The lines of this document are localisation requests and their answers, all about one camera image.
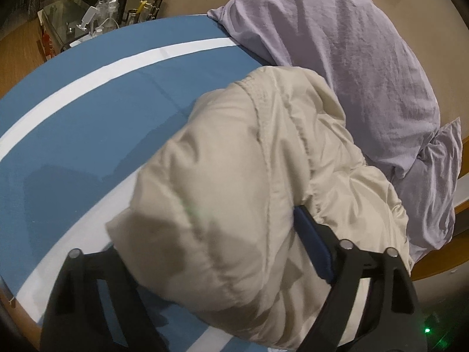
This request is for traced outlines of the left lavender pillow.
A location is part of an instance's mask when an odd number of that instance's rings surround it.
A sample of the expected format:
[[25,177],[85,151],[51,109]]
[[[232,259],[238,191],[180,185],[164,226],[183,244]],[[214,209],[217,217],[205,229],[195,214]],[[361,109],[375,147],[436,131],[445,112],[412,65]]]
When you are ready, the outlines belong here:
[[423,170],[440,108],[416,55],[372,0],[230,0],[208,15],[272,65],[322,76],[372,165],[398,179]]

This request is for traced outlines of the blue white striped bed sheet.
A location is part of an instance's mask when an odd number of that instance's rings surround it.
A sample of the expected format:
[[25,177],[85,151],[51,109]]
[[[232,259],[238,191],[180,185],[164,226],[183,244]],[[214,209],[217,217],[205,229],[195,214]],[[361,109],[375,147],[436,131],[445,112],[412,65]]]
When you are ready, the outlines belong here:
[[106,223],[195,100],[262,65],[204,15],[167,18],[69,49],[1,100],[1,309],[27,343],[126,349],[108,278],[90,282],[97,331],[45,320],[59,271],[110,246]]

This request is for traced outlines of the lavender pillow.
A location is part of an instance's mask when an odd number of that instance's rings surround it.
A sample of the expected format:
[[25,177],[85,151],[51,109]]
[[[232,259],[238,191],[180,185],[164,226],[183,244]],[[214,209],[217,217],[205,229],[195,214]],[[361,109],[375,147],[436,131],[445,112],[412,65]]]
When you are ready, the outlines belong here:
[[272,65],[322,76],[372,165],[398,179],[423,170],[440,108],[416,55],[372,0],[230,0],[208,15]]
[[456,222],[453,200],[462,155],[461,124],[455,119],[421,149],[404,178],[393,180],[409,217],[407,237],[415,262],[452,239]]

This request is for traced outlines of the right lavender pillow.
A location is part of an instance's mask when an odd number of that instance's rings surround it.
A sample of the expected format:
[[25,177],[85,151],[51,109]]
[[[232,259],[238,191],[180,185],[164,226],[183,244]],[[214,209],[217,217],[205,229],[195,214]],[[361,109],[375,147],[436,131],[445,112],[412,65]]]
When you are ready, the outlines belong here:
[[421,149],[404,178],[393,180],[409,217],[407,237],[415,262],[452,239],[456,222],[453,200],[462,155],[461,124],[455,119]]

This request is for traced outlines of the beige puffer jacket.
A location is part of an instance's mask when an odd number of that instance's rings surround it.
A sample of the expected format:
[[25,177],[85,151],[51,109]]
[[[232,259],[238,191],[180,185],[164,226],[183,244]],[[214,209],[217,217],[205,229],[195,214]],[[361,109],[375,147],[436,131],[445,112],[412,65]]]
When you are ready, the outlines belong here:
[[296,349],[327,298],[293,209],[411,269],[408,217],[368,165],[334,92],[301,67],[260,67],[201,96],[142,167],[106,231],[135,280],[211,326]]

